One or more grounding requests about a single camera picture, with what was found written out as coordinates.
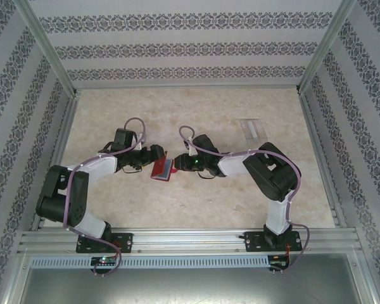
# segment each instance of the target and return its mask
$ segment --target metal bracket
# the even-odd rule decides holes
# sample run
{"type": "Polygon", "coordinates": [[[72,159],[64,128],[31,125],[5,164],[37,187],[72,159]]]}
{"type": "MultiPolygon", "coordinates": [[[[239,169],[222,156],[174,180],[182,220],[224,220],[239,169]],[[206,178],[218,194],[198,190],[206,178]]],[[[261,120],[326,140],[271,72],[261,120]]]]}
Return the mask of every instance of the metal bracket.
{"type": "MultiPolygon", "coordinates": [[[[131,253],[132,233],[113,233],[111,243],[118,246],[121,253],[131,253]]],[[[115,253],[115,249],[91,239],[79,236],[76,244],[77,253],[115,253]]]]}
{"type": "Polygon", "coordinates": [[[241,239],[245,240],[246,252],[273,252],[286,251],[286,245],[289,245],[290,251],[301,251],[301,239],[298,231],[290,231],[288,236],[279,243],[275,248],[266,242],[265,233],[263,231],[246,231],[241,239]]]}

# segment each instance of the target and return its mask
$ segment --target purple cable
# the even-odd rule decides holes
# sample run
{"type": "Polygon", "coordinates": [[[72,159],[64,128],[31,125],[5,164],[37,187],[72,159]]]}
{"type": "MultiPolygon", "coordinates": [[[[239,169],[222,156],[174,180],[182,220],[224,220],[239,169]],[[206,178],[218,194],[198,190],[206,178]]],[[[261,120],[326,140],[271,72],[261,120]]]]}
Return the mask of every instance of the purple cable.
{"type": "MultiPolygon", "coordinates": [[[[132,117],[130,119],[128,119],[124,125],[124,128],[127,127],[127,124],[131,121],[131,120],[138,120],[142,123],[142,136],[138,139],[138,141],[131,147],[127,148],[127,149],[124,149],[124,150],[121,150],[121,151],[117,151],[117,152],[113,152],[113,153],[108,153],[108,154],[104,154],[104,155],[97,155],[95,157],[92,157],[88,160],[85,160],[83,161],[80,165],[76,166],[72,172],[70,172],[70,176],[69,176],[69,181],[68,181],[68,187],[67,187],[67,190],[66,190],[66,198],[65,198],[65,212],[63,214],[63,228],[67,229],[67,230],[70,230],[76,234],[78,234],[79,236],[84,236],[85,238],[88,238],[88,239],[92,239],[94,241],[98,241],[100,243],[103,243],[103,244],[106,244],[108,246],[111,246],[112,248],[116,249],[117,251],[117,254],[118,254],[118,263],[117,265],[111,269],[109,272],[107,272],[106,274],[103,274],[101,275],[102,277],[105,277],[105,276],[108,276],[110,274],[112,274],[114,271],[116,271],[119,266],[121,265],[121,262],[122,262],[122,255],[121,255],[121,250],[120,248],[118,248],[117,246],[115,246],[114,244],[111,244],[110,242],[107,242],[107,241],[104,241],[102,239],[98,239],[96,237],[92,237],[92,236],[88,236],[87,234],[84,234],[72,227],[67,227],[68,225],[68,214],[69,214],[69,204],[70,204],[70,193],[71,193],[71,190],[72,190],[72,181],[73,181],[73,177],[75,175],[75,173],[82,167],[84,167],[85,165],[88,165],[90,164],[91,162],[93,162],[94,160],[98,160],[99,158],[102,158],[102,157],[108,157],[108,156],[115,156],[115,155],[119,155],[119,154],[122,154],[122,153],[125,153],[125,152],[128,152],[132,149],[134,149],[144,138],[145,138],[145,133],[146,133],[146,126],[145,126],[145,122],[138,118],[138,117],[132,117]]],[[[94,275],[96,276],[97,275],[97,272],[96,272],[96,268],[97,268],[97,265],[94,266],[94,269],[93,269],[93,272],[94,272],[94,275]]]]}
{"type": "Polygon", "coordinates": [[[289,222],[289,224],[291,225],[295,225],[295,226],[298,226],[298,227],[303,227],[305,228],[305,230],[307,230],[307,238],[305,240],[305,244],[300,252],[300,254],[297,256],[296,260],[294,261],[294,263],[292,265],[290,265],[284,272],[287,272],[289,269],[291,269],[295,263],[301,258],[301,256],[303,255],[305,249],[307,248],[307,245],[308,245],[308,242],[310,241],[310,229],[308,229],[308,227],[306,225],[303,225],[303,224],[296,224],[296,223],[293,223],[293,222],[290,222],[290,205],[291,205],[291,199],[294,198],[294,196],[297,194],[300,186],[301,186],[301,177],[300,177],[300,173],[296,167],[296,165],[291,161],[289,160],[288,158],[280,155],[280,154],[277,154],[275,152],[271,152],[271,151],[265,151],[265,150],[249,150],[249,151],[244,151],[244,152],[237,152],[237,153],[229,153],[229,154],[222,154],[222,153],[216,153],[216,152],[212,152],[212,151],[208,151],[206,149],[203,149],[203,148],[200,148],[200,147],[197,147],[195,144],[193,144],[192,142],[189,142],[186,137],[184,137],[183,133],[182,133],[182,129],[189,129],[192,133],[193,133],[193,137],[195,135],[195,131],[192,127],[188,126],[188,125],[182,125],[180,128],[179,128],[179,135],[181,136],[181,138],[183,138],[184,142],[187,143],[188,145],[192,146],[194,149],[197,149],[199,151],[202,151],[202,152],[205,152],[205,153],[208,153],[208,154],[211,154],[211,155],[215,155],[215,156],[219,156],[219,157],[228,157],[228,156],[240,156],[240,155],[248,155],[248,154],[255,154],[255,153],[260,153],[260,154],[268,154],[268,155],[272,155],[274,157],[277,157],[277,158],[280,158],[281,160],[284,160],[288,165],[290,165],[290,167],[294,170],[296,176],[297,176],[297,186],[296,186],[296,189],[294,190],[293,193],[291,193],[289,199],[288,199],[288,202],[287,202],[287,207],[286,207],[286,220],[289,222]]]}

